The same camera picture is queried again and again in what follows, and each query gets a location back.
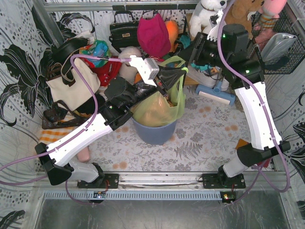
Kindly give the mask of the blue trash bin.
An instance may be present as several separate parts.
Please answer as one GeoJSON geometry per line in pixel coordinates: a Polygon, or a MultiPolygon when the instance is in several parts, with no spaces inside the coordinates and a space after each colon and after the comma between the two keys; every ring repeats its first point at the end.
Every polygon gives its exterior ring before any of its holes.
{"type": "Polygon", "coordinates": [[[135,130],[139,138],[150,145],[163,145],[174,134],[177,121],[160,127],[142,125],[132,118],[135,130]]]}

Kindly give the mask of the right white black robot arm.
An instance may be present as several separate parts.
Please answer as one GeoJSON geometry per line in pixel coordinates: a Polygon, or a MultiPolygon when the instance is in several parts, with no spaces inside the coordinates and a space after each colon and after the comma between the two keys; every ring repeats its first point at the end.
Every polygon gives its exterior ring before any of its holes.
{"type": "Polygon", "coordinates": [[[195,39],[179,53],[182,59],[199,66],[222,69],[239,98],[250,129],[251,142],[237,149],[231,161],[217,173],[203,175],[205,188],[245,188],[243,172],[258,168],[276,155],[284,156],[290,143],[279,135],[266,98],[264,71],[261,64],[247,57],[248,32],[243,25],[229,24],[220,29],[218,41],[198,32],[195,39]]]}

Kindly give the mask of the green plastic trash bag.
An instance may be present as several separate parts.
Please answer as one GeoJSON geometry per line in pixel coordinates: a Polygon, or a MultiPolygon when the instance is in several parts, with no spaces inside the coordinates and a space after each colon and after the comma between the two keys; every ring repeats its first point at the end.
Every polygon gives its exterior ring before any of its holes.
{"type": "Polygon", "coordinates": [[[185,108],[184,76],[163,96],[159,91],[132,108],[133,119],[149,127],[160,127],[181,118],[185,108]]]}

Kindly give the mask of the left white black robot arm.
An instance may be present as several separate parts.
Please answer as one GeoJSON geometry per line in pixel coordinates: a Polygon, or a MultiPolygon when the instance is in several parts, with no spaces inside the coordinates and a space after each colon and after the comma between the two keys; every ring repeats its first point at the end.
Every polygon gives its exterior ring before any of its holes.
{"type": "Polygon", "coordinates": [[[97,163],[86,164],[73,158],[98,138],[124,125],[133,115],[132,107],[156,92],[165,95],[187,71],[186,67],[160,67],[154,79],[156,85],[144,80],[132,85],[120,76],[112,79],[104,92],[107,101],[97,105],[94,114],[81,126],[54,143],[35,146],[50,184],[56,186],[73,179],[101,185],[105,174],[97,163]]]}

